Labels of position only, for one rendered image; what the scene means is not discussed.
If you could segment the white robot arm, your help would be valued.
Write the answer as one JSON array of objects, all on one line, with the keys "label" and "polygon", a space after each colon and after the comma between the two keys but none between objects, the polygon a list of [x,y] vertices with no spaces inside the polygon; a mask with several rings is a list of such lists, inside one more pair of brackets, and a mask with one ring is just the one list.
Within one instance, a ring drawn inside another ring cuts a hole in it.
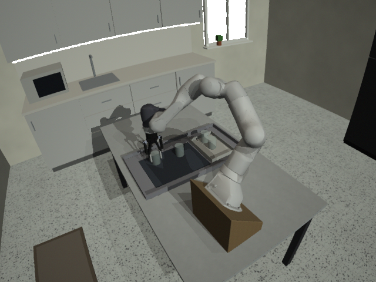
[{"label": "white robot arm", "polygon": [[220,78],[196,74],[180,87],[167,109],[158,108],[151,103],[141,107],[142,129],[149,134],[164,132],[167,124],[200,95],[213,99],[225,98],[242,136],[219,172],[204,188],[224,207],[242,212],[242,178],[260,151],[259,146],[264,145],[266,131],[249,96],[238,81],[227,83]]}]

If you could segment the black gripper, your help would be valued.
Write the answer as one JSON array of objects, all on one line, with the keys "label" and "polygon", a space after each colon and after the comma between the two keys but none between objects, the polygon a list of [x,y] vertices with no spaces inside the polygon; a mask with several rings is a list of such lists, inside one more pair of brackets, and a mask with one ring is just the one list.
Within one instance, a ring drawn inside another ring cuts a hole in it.
[{"label": "black gripper", "polygon": [[[151,157],[150,152],[151,152],[151,147],[153,143],[156,143],[158,150],[159,150],[160,158],[162,158],[162,149],[163,149],[162,136],[161,135],[158,136],[157,133],[151,133],[151,134],[145,133],[145,134],[146,134],[146,140],[143,141],[142,143],[144,144],[145,153],[146,155],[149,156],[150,161],[152,162],[152,157]],[[159,138],[160,146],[157,142],[158,138]],[[148,142],[148,150],[146,146],[147,142]]]}]

